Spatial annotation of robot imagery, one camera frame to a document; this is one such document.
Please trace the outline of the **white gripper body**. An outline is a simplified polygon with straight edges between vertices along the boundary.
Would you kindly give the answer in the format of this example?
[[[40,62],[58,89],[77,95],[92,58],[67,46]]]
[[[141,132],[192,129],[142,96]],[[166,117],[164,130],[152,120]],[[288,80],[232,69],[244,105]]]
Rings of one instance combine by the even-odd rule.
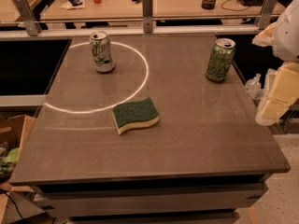
[[[273,32],[272,50],[283,61],[299,62],[299,0],[292,0],[279,16]]]

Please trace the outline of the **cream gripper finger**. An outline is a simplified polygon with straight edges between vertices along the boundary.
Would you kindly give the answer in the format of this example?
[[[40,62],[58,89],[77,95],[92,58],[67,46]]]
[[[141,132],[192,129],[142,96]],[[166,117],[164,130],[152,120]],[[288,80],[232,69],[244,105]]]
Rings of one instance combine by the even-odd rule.
[[[259,47],[271,46],[275,26],[276,24],[274,22],[269,24],[264,30],[254,36],[252,44]]]
[[[298,98],[299,63],[284,62],[277,71],[269,70],[265,77],[255,121],[263,126],[279,123]]]

